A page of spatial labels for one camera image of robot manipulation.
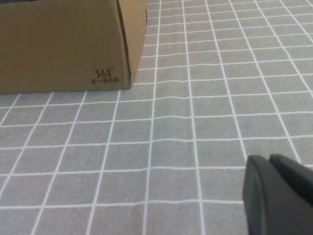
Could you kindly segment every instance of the gray grid floor mat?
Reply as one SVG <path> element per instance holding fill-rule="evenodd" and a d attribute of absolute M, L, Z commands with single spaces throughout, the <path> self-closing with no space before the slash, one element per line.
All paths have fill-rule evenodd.
<path fill-rule="evenodd" d="M 128 91 L 0 96 L 0 234 L 244 235 L 250 154 L 313 167 L 313 5 L 149 0 Z"/>

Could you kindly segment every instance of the brown cardboard box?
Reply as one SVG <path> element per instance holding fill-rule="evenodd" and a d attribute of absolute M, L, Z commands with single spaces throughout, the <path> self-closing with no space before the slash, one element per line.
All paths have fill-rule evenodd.
<path fill-rule="evenodd" d="M 146 0 L 0 4 L 0 94 L 128 89 Z"/>

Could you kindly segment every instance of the gray tile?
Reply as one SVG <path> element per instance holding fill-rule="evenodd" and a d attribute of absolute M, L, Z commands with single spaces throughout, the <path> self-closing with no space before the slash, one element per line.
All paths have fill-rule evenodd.
<path fill-rule="evenodd" d="M 154 121 L 153 139 L 192 139 L 191 119 L 166 117 Z"/>
<path fill-rule="evenodd" d="M 160 19 L 161 25 L 162 24 L 176 24 L 176 23 L 183 23 L 183 22 L 184 22 L 183 16 L 161 17 L 161 19 Z"/>
<path fill-rule="evenodd" d="M 149 141 L 151 121 L 127 121 L 114 124 L 111 142 Z"/>
<path fill-rule="evenodd" d="M 0 107 L 10 107 L 17 97 L 17 94 L 0 94 Z"/>
<path fill-rule="evenodd" d="M 87 92 L 85 103 L 89 102 L 107 102 L 107 101 L 116 101 L 118 91 L 94 91 Z"/>
<path fill-rule="evenodd" d="M 187 65 L 187 59 L 185 54 L 159 56 L 157 60 L 158 68 L 184 65 Z"/>
<path fill-rule="evenodd" d="M 244 169 L 201 169 L 203 199 L 242 200 Z"/>
<path fill-rule="evenodd" d="M 155 57 L 142 57 L 139 62 L 139 69 L 152 69 L 156 66 Z"/>
<path fill-rule="evenodd" d="M 15 106 L 45 105 L 51 93 L 21 94 Z"/>
<path fill-rule="evenodd" d="M 110 145 L 106 170 L 141 169 L 148 166 L 149 144 Z"/>
<path fill-rule="evenodd" d="M 248 38 L 248 41 L 252 49 L 280 47 L 275 37 Z"/>
<path fill-rule="evenodd" d="M 224 69 L 227 78 L 255 77 L 260 75 L 255 63 L 224 65 Z"/>
<path fill-rule="evenodd" d="M 303 33 L 302 28 L 299 25 L 280 25 L 272 26 L 276 35 L 286 35 L 286 34 L 301 34 Z"/>
<path fill-rule="evenodd" d="M 302 15 L 302 16 L 295 16 L 295 18 L 298 20 L 300 24 L 305 24 L 305 23 L 312 23 L 313 22 L 313 17 L 312 15 Z"/>
<path fill-rule="evenodd" d="M 213 21 L 212 24 L 213 24 L 213 27 L 214 27 L 215 30 L 239 28 L 239 24 L 238 24 L 237 20 Z"/>
<path fill-rule="evenodd" d="M 242 50 L 249 49 L 245 39 L 229 39 L 218 41 L 220 50 Z"/>
<path fill-rule="evenodd" d="M 157 44 L 157 35 L 146 35 L 144 45 L 151 45 L 151 44 Z"/>
<path fill-rule="evenodd" d="M 214 36 L 212 31 L 209 32 L 193 32 L 187 34 L 187 41 L 188 42 L 196 42 L 196 41 L 206 41 L 206 40 L 214 40 Z"/>
<path fill-rule="evenodd" d="M 146 176 L 146 171 L 104 173 L 98 203 L 144 201 Z"/>
<path fill-rule="evenodd" d="M 236 11 L 236 14 L 239 19 L 262 17 L 262 13 L 259 10 Z"/>
<path fill-rule="evenodd" d="M 231 115 L 228 97 L 194 98 L 193 108 L 195 116 Z"/>
<path fill-rule="evenodd" d="M 303 76 L 305 82 L 307 83 L 307 85 L 309 86 L 309 88 L 311 90 L 313 90 L 313 76 L 312 75 L 305 75 Z"/>
<path fill-rule="evenodd" d="M 155 80 L 155 70 L 139 70 L 135 83 L 150 83 Z"/>
<path fill-rule="evenodd" d="M 0 174 L 10 173 L 20 152 L 20 149 L 0 150 Z"/>
<path fill-rule="evenodd" d="M 84 92 L 55 92 L 50 100 L 50 104 L 80 103 L 83 97 Z"/>
<path fill-rule="evenodd" d="M 265 78 L 270 92 L 300 92 L 306 91 L 299 76 L 267 77 Z"/>
<path fill-rule="evenodd" d="M 188 97 L 189 87 L 187 82 L 165 82 L 156 85 L 156 98 L 162 97 Z"/>
<path fill-rule="evenodd" d="M 6 113 L 9 111 L 9 109 L 0 109 L 0 123 L 2 122 L 2 119 L 6 115 Z"/>
<path fill-rule="evenodd" d="M 158 99 L 155 103 L 155 117 L 190 116 L 190 100 L 178 98 Z"/>
<path fill-rule="evenodd" d="M 313 138 L 295 138 L 292 142 L 303 164 L 313 164 Z"/>
<path fill-rule="evenodd" d="M 57 123 L 74 121 L 79 105 L 48 106 L 40 123 Z"/>
<path fill-rule="evenodd" d="M 183 32 L 183 31 L 184 31 L 184 25 L 183 24 L 161 25 L 160 26 L 160 34 Z"/>
<path fill-rule="evenodd" d="M 203 207 L 207 234 L 248 235 L 246 214 L 242 204 L 205 203 Z"/>
<path fill-rule="evenodd" d="M 160 141 L 152 144 L 151 166 L 191 167 L 195 165 L 192 142 Z"/>
<path fill-rule="evenodd" d="M 70 137 L 70 144 L 106 143 L 111 123 L 77 123 Z"/>
<path fill-rule="evenodd" d="M 69 146 L 59 171 L 100 170 L 106 146 Z"/>
<path fill-rule="evenodd" d="M 229 79 L 228 86 L 231 94 L 264 94 L 267 93 L 260 77 L 247 79 Z"/>
<path fill-rule="evenodd" d="M 38 209 L 0 210 L 0 234 L 31 234 L 38 212 Z"/>
<path fill-rule="evenodd" d="M 202 31 L 202 30 L 211 30 L 211 25 L 208 22 L 186 24 L 187 32 L 195 32 L 195 31 Z"/>
<path fill-rule="evenodd" d="M 312 60 L 302 60 L 302 61 L 294 61 L 295 65 L 299 69 L 300 73 L 313 73 L 313 59 Z"/>
<path fill-rule="evenodd" d="M 266 37 L 273 36 L 270 27 L 244 28 L 245 35 L 249 37 Z"/>
<path fill-rule="evenodd" d="M 220 40 L 220 39 L 243 38 L 244 35 L 241 29 L 230 29 L 215 31 L 215 37 L 217 40 Z"/>
<path fill-rule="evenodd" d="M 197 52 L 189 54 L 189 63 L 191 65 L 197 64 L 219 64 L 219 55 L 215 51 L 211 52 Z"/>
<path fill-rule="evenodd" d="M 43 107 L 27 107 L 11 109 L 3 125 L 35 124 Z"/>
<path fill-rule="evenodd" d="M 180 41 L 180 40 L 175 40 L 179 36 L 181 38 L 182 34 L 177 33 L 177 34 L 171 34 L 173 37 L 169 37 L 166 35 L 166 38 L 172 38 L 173 42 L 170 41 L 170 43 L 174 43 L 175 41 Z M 176 53 L 185 53 L 186 52 L 186 45 L 185 43 L 175 43 L 175 44 L 166 44 L 166 45 L 159 45 L 158 48 L 158 55 L 170 55 L 170 54 L 176 54 Z"/>
<path fill-rule="evenodd" d="M 219 12 L 219 13 L 211 13 L 211 19 L 212 21 L 224 21 L 224 20 L 235 20 L 236 16 L 233 12 Z"/>
<path fill-rule="evenodd" d="M 288 60 L 288 56 L 282 48 L 253 50 L 253 53 L 257 61 Z"/>
<path fill-rule="evenodd" d="M 192 96 L 216 96 L 227 95 L 225 82 L 216 81 L 194 81 L 191 83 Z"/>
<path fill-rule="evenodd" d="M 283 16 L 283 15 L 289 15 L 288 11 L 281 7 L 281 8 L 272 8 L 272 9 L 262 9 L 263 14 L 267 16 Z"/>
<path fill-rule="evenodd" d="M 149 204 L 147 234 L 201 234 L 198 203 Z"/>
<path fill-rule="evenodd" d="M 65 144 L 71 124 L 37 126 L 33 132 L 28 146 Z"/>
<path fill-rule="evenodd" d="M 253 62 L 252 53 L 243 51 L 221 51 L 223 63 Z"/>
<path fill-rule="evenodd" d="M 92 203 L 98 179 L 98 173 L 57 175 L 47 205 Z"/>
<path fill-rule="evenodd" d="M 116 120 L 151 118 L 152 101 L 122 102 L 117 106 Z"/>
<path fill-rule="evenodd" d="M 234 118 L 212 117 L 195 119 L 197 139 L 237 138 Z"/>
<path fill-rule="evenodd" d="M 88 225 L 90 208 L 45 209 L 38 224 L 38 235 L 82 235 Z"/>
<path fill-rule="evenodd" d="M 268 23 L 263 18 L 250 18 L 250 19 L 240 19 L 240 24 L 243 28 L 246 27 L 260 27 L 260 26 L 268 26 Z M 249 31 L 247 28 L 245 29 L 245 33 L 249 34 L 251 31 Z"/>
<path fill-rule="evenodd" d="M 0 199 L 1 206 L 34 206 L 41 205 L 51 175 L 12 176 Z"/>
<path fill-rule="evenodd" d="M 197 199 L 195 170 L 152 169 L 149 200 Z"/>
<path fill-rule="evenodd" d="M 197 42 L 188 44 L 188 52 L 203 52 L 216 50 L 215 42 Z"/>
<path fill-rule="evenodd" d="M 112 120 L 115 103 L 84 104 L 77 121 L 107 121 Z"/>
<path fill-rule="evenodd" d="M 290 136 L 313 134 L 312 114 L 288 114 L 282 118 Z"/>
<path fill-rule="evenodd" d="M 199 166 L 244 166 L 239 141 L 198 141 Z"/>
<path fill-rule="evenodd" d="M 169 80 L 187 81 L 188 80 L 187 67 L 176 67 L 157 70 L 156 75 L 157 82 L 164 82 Z"/>
<path fill-rule="evenodd" d="M 138 235 L 142 233 L 143 205 L 132 207 L 97 207 L 91 235 Z"/>
<path fill-rule="evenodd" d="M 284 129 L 277 115 L 237 117 L 242 136 L 277 137 L 284 136 Z"/>
<path fill-rule="evenodd" d="M 295 159 L 293 150 L 287 139 L 281 140 L 246 140 L 244 141 L 247 155 L 261 155 L 269 158 L 271 154 L 282 154 Z"/>
<path fill-rule="evenodd" d="M 313 47 L 288 47 L 286 50 L 292 59 L 313 58 Z"/>
<path fill-rule="evenodd" d="M 289 61 L 262 62 L 259 63 L 264 76 L 290 75 L 296 74 L 296 70 Z"/>
<path fill-rule="evenodd" d="M 310 93 L 273 94 L 280 112 L 313 111 L 313 99 Z"/>
<path fill-rule="evenodd" d="M 312 45 L 307 35 L 279 36 L 279 40 L 285 47 Z"/>
<path fill-rule="evenodd" d="M 196 65 L 190 67 L 191 80 L 219 78 L 223 78 L 221 65 Z"/>
<path fill-rule="evenodd" d="M 27 148 L 24 150 L 14 173 L 54 172 L 62 148 Z"/>
<path fill-rule="evenodd" d="M 32 128 L 32 126 L 1 128 L 0 147 L 23 146 Z"/>
<path fill-rule="evenodd" d="M 232 100 L 236 114 L 276 112 L 269 95 L 234 96 Z"/>
<path fill-rule="evenodd" d="M 221 2 L 220 0 L 211 0 L 208 2 L 208 5 L 210 6 L 211 14 L 214 12 L 217 12 L 218 14 L 218 12 L 232 11 L 231 5 L 226 0 L 224 0 L 224 2 Z"/>
<path fill-rule="evenodd" d="M 281 25 L 281 24 L 296 24 L 297 22 L 293 19 L 293 16 L 279 16 L 279 17 L 269 17 L 267 18 L 270 25 Z"/>
<path fill-rule="evenodd" d="M 121 91 L 120 100 L 152 99 L 153 85 L 136 85 Z"/>
<path fill-rule="evenodd" d="M 7 176 L 0 176 L 0 188 L 2 188 Z"/>

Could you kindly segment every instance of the black object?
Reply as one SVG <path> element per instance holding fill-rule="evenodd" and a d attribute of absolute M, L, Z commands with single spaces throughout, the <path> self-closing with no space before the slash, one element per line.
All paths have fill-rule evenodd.
<path fill-rule="evenodd" d="M 250 156 L 243 189 L 250 235 L 313 235 L 313 171 L 282 155 Z"/>

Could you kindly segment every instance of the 361 logo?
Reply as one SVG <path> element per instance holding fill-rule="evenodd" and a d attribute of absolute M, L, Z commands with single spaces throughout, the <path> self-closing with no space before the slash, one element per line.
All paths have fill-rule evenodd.
<path fill-rule="evenodd" d="M 110 69 L 99 69 L 95 70 L 97 79 L 92 79 L 92 83 L 102 82 L 102 83 L 111 83 L 111 82 L 119 82 L 118 77 L 112 77 L 111 71 L 113 68 Z"/>

